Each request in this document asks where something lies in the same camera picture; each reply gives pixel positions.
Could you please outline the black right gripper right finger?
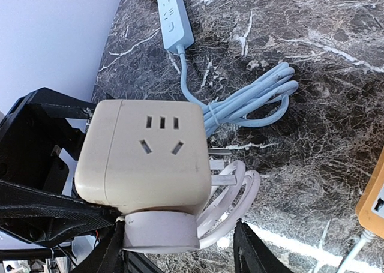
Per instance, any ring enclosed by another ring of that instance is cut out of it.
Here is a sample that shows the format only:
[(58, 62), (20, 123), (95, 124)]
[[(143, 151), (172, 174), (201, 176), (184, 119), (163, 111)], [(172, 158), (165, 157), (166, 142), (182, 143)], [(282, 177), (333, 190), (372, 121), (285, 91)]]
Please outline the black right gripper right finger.
[(235, 226), (233, 256), (236, 273), (291, 273), (242, 220)]

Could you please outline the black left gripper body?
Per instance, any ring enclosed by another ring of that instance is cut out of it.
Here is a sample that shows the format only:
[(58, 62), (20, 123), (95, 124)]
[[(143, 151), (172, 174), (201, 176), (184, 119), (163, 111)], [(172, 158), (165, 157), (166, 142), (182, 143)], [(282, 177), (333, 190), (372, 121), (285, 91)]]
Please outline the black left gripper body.
[(49, 88), (19, 98), (1, 121), (1, 179), (38, 190), (61, 192), (68, 178), (66, 152), (78, 160), (85, 134), (69, 118), (51, 118), (42, 104), (87, 102)]

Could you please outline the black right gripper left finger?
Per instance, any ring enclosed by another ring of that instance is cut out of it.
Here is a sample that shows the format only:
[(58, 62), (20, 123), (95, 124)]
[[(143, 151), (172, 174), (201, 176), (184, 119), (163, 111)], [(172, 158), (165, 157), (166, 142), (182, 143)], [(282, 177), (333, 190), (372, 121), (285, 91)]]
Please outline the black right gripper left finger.
[(80, 264), (81, 272), (124, 272), (121, 255), (124, 223), (117, 222), (92, 253)]

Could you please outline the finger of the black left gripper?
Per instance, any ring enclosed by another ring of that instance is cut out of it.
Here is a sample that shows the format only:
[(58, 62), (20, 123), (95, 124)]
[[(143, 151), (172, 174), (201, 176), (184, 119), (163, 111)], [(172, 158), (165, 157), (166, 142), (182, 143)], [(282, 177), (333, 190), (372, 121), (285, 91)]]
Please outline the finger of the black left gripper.
[(1, 231), (29, 244), (53, 248), (119, 216), (110, 206), (1, 181)]
[(96, 104), (88, 102), (76, 102), (70, 104), (42, 104), (41, 108), (51, 118), (91, 119)]

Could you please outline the beige cube socket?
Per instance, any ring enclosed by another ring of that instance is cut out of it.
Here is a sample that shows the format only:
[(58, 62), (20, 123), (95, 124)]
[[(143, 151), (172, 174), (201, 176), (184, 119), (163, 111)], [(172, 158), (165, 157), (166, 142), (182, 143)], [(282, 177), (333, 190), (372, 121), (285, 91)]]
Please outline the beige cube socket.
[(119, 209), (199, 214), (211, 193), (199, 105), (104, 100), (86, 133), (74, 183), (85, 201)]

